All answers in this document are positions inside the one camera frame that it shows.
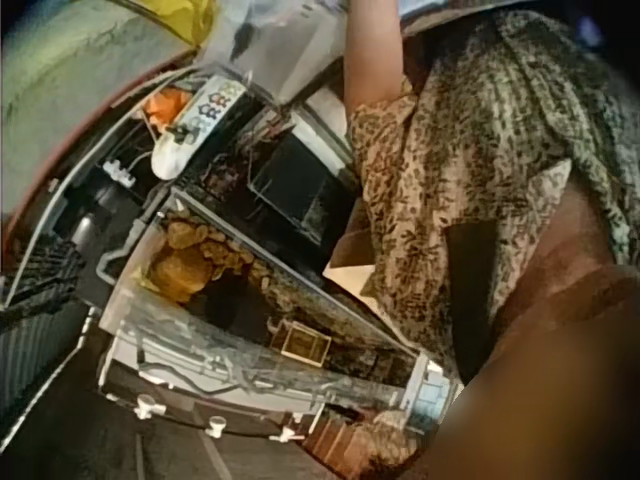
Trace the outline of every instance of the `person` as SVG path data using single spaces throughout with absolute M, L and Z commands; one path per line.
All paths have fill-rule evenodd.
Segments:
M 630 475 L 640 453 L 638 96 L 533 11 L 456 20 L 427 53 L 416 94 L 397 0 L 351 0 L 345 105 L 375 250 L 370 283 L 402 334 L 467 385 L 428 478 Z

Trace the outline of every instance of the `shirt sleeve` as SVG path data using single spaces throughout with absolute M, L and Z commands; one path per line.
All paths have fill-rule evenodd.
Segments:
M 396 191 L 417 97 L 407 79 L 402 95 L 395 100 L 363 105 L 349 118 L 349 139 L 354 165 L 362 184 L 374 246 L 379 246 L 386 230 L 387 212 Z

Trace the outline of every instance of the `orange object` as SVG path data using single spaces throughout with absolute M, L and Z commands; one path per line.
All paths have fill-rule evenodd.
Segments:
M 178 88 L 168 87 L 153 95 L 144 105 L 144 111 L 149 116 L 149 121 L 159 131 L 171 125 L 193 95 Z

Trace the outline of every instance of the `patterned shirt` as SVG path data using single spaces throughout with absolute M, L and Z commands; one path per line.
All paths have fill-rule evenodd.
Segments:
M 448 372 L 456 370 L 447 227 L 497 222 L 490 321 L 572 172 L 597 200 L 615 261 L 637 264 L 640 102 L 555 21 L 525 11 L 459 20 L 421 95 L 405 88 L 360 107 L 350 136 L 376 251 L 375 295 Z

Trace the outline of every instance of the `skin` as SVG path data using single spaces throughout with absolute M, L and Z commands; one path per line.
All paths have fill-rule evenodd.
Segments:
M 347 112 L 397 98 L 402 78 L 397 1 L 351 0 Z M 428 466 L 418 461 L 403 478 L 599 478 L 638 417 L 625 373 L 640 365 L 638 318 L 638 272 L 614 265 L 606 225 L 574 174 L 498 314 L 489 361 L 448 413 Z

